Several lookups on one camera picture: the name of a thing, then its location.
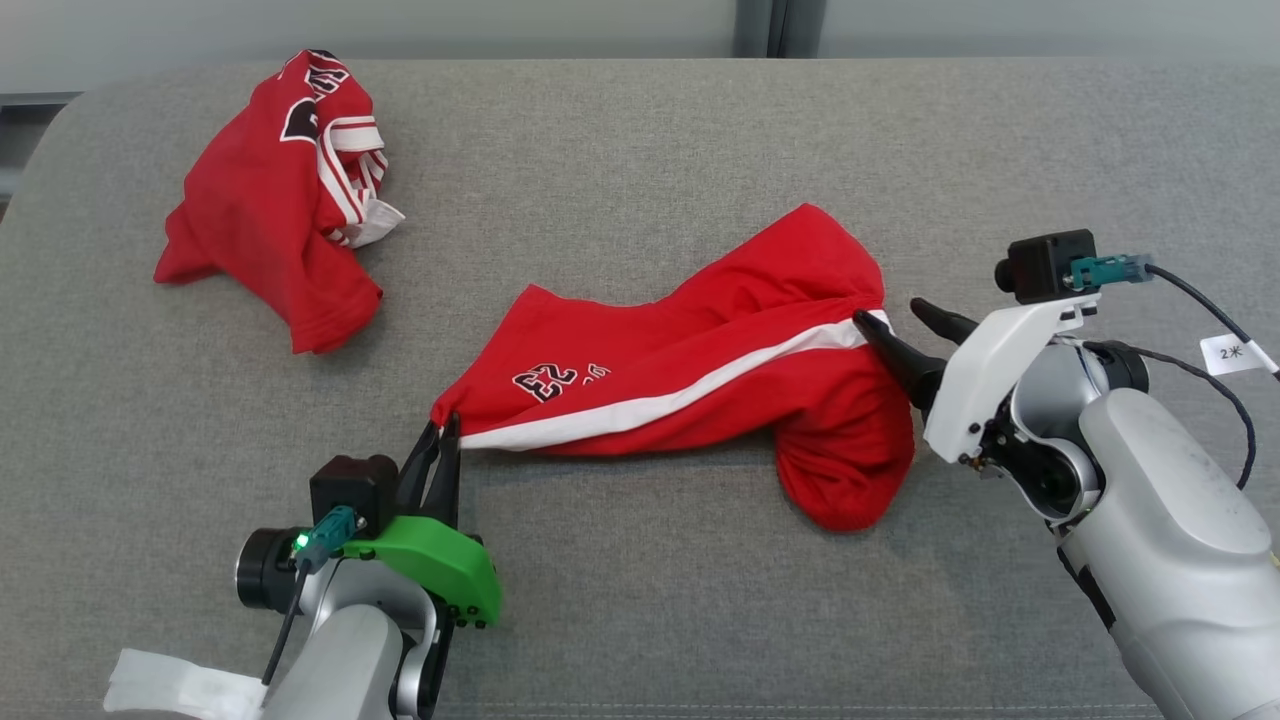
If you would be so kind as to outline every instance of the white fabric tag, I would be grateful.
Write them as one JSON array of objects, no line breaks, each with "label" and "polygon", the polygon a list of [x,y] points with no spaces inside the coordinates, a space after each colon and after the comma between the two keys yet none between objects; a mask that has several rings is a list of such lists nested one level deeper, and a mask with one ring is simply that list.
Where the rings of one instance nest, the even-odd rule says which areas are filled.
[{"label": "white fabric tag", "polygon": [[166,710],[201,720],[257,720],[266,688],[257,678],[124,648],[102,710]]},{"label": "white fabric tag", "polygon": [[1201,341],[1201,352],[1204,354],[1204,369],[1211,375],[1225,375],[1239,370],[1262,368],[1262,357],[1253,350],[1253,341],[1240,342],[1240,338],[1233,333],[1204,338]]},{"label": "white fabric tag", "polygon": [[342,228],[342,234],[347,237],[347,245],[355,250],[387,237],[387,233],[396,229],[403,219],[404,214],[396,208],[370,197],[365,202],[365,222]]}]

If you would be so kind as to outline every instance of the teal connector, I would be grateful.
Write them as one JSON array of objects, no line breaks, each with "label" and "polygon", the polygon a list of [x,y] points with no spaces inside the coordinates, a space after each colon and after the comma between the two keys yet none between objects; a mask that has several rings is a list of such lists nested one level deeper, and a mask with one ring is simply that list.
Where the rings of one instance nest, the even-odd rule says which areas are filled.
[{"label": "teal connector", "polygon": [[1149,254],[1071,260],[1071,290],[1093,290],[1120,282],[1147,282],[1151,279],[1147,263],[1151,263]]},{"label": "teal connector", "polygon": [[315,528],[300,533],[293,541],[294,559],[298,566],[302,561],[308,561],[307,571],[315,573],[329,556],[347,544],[347,541],[356,537],[360,529],[360,518],[356,511],[346,505],[339,505],[316,523]]}]

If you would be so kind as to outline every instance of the red fabric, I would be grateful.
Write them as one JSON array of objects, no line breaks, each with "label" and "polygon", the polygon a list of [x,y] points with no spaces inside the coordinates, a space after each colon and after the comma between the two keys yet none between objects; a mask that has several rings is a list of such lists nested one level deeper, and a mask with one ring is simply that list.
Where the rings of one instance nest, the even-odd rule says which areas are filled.
[{"label": "red fabric", "polygon": [[[361,158],[369,163],[381,147],[380,138],[362,150],[344,146],[340,138],[355,133],[342,131],[374,128],[371,113],[369,95],[326,53],[302,51],[262,81],[187,176],[184,200],[165,222],[155,282],[229,273],[289,324],[294,352],[342,346],[383,295],[340,245],[342,228],[364,220],[364,196],[352,186],[364,177]],[[326,172],[337,182],[325,183]]]},{"label": "red fabric", "polygon": [[[680,450],[772,427],[792,501],[823,528],[863,529],[884,514],[914,455],[908,400],[865,343],[780,356],[634,429],[608,423],[649,402],[627,401],[689,392],[814,328],[860,338],[854,311],[883,300],[870,255],[803,205],[653,304],[614,307],[530,286],[431,419],[458,413],[463,447],[562,455]],[[575,419],[602,429],[540,445]]]}]

